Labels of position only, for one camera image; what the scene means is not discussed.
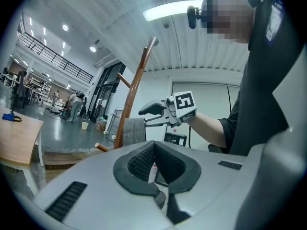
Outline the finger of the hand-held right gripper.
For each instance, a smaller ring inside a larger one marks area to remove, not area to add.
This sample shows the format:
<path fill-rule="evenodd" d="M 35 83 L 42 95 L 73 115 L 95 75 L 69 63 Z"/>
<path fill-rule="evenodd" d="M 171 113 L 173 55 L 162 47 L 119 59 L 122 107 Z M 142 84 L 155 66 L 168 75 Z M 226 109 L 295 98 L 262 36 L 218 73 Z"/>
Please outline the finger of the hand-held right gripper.
<path fill-rule="evenodd" d="M 165 124 L 169 124 L 169 116 L 168 115 L 161 115 L 158 117 L 154 117 L 151 119 L 145 120 L 145 126 L 146 127 L 159 127 L 163 126 Z"/>
<path fill-rule="evenodd" d="M 139 115 L 164 115 L 166 109 L 165 99 L 154 99 L 144 105 L 140 111 L 138 112 Z"/>

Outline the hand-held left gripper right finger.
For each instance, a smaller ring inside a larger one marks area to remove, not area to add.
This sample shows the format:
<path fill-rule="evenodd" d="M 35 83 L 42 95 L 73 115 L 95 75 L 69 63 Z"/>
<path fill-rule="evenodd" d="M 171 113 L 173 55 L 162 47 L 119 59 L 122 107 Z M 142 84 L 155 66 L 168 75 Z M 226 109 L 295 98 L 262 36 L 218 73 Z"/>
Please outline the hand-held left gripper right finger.
<path fill-rule="evenodd" d="M 250 188 L 250 157 L 155 143 L 163 163 L 176 169 L 168 183 L 168 206 L 162 230 L 234 230 Z"/>

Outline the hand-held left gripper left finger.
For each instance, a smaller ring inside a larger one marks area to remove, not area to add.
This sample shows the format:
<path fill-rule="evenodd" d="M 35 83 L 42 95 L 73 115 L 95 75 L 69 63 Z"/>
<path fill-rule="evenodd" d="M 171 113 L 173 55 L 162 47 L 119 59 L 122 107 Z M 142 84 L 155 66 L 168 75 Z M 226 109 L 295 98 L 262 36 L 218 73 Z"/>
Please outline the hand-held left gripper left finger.
<path fill-rule="evenodd" d="M 49 182 L 33 202 L 44 212 L 73 183 L 86 188 L 62 224 L 77 230 L 172 230 L 173 223 L 152 196 L 134 195 L 113 175 L 115 161 L 151 142 L 141 142 L 88 157 Z"/>

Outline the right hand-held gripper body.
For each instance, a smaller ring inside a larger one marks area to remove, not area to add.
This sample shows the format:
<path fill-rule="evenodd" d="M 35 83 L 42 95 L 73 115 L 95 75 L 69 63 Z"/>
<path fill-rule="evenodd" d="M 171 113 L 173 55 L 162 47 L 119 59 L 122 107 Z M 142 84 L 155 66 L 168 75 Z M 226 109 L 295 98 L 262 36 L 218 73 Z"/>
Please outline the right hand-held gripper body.
<path fill-rule="evenodd" d="M 178 127 L 196 116 L 196 103 L 191 91 L 173 93 L 165 99 L 169 126 Z"/>

